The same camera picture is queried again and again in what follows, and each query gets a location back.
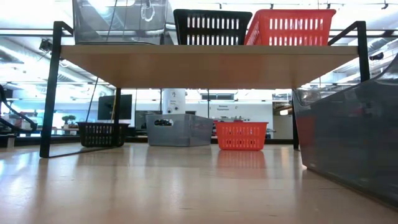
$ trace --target computer screen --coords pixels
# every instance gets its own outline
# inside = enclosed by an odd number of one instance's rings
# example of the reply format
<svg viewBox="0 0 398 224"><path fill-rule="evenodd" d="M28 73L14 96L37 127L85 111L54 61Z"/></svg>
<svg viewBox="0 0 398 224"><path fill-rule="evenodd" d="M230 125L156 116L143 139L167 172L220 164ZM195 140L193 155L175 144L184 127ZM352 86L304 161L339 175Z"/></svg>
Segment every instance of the computer screen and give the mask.
<svg viewBox="0 0 398 224"><path fill-rule="evenodd" d="M112 117L114 96L101 96L98 99L98 120ZM121 95L119 119L131 119L132 95Z"/></svg>

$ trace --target shelf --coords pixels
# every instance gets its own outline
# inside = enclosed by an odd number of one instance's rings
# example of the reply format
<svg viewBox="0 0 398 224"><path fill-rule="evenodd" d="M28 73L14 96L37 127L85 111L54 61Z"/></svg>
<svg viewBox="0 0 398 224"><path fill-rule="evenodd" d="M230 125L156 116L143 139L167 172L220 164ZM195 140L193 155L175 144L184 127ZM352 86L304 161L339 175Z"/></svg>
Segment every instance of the shelf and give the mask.
<svg viewBox="0 0 398 224"><path fill-rule="evenodd" d="M118 88L297 88L357 47L65 45L62 57Z"/></svg>

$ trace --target red plastic basket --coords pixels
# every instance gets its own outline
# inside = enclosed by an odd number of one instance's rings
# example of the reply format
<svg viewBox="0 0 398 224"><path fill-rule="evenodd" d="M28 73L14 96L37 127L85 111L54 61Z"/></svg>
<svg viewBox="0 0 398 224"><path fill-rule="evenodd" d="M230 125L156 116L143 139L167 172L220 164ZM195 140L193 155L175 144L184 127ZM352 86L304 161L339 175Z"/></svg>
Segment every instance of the red plastic basket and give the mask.
<svg viewBox="0 0 398 224"><path fill-rule="evenodd" d="M328 45L334 9L278 10L256 12L244 40L245 45Z"/></svg>
<svg viewBox="0 0 398 224"><path fill-rule="evenodd" d="M224 150L261 150L268 122L218 122L218 145Z"/></svg>

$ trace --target black plastic basket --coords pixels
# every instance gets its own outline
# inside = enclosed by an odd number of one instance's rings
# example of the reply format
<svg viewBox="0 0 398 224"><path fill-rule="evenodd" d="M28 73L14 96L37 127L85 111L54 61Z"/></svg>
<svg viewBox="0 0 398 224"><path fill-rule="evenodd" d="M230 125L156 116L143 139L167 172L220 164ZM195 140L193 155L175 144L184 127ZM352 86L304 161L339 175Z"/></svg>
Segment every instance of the black plastic basket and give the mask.
<svg viewBox="0 0 398 224"><path fill-rule="evenodd" d="M243 45L251 12L174 10L180 45Z"/></svg>
<svg viewBox="0 0 398 224"><path fill-rule="evenodd" d="M85 147L120 147L124 144L125 134L129 124L119 124L119 136L113 145L113 123L78 122L80 142Z"/></svg>

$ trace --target translucent storage bin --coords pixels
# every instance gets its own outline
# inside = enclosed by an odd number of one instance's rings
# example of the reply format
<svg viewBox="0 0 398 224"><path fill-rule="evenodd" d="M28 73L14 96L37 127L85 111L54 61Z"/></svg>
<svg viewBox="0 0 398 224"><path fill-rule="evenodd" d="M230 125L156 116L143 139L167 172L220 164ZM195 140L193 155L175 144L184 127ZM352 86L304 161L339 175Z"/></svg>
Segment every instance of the translucent storage bin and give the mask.
<svg viewBox="0 0 398 224"><path fill-rule="evenodd" d="M167 0L73 0L76 44L161 44Z"/></svg>
<svg viewBox="0 0 398 224"><path fill-rule="evenodd" d="M147 115L147 131L150 146L205 146L213 120L192 114Z"/></svg>

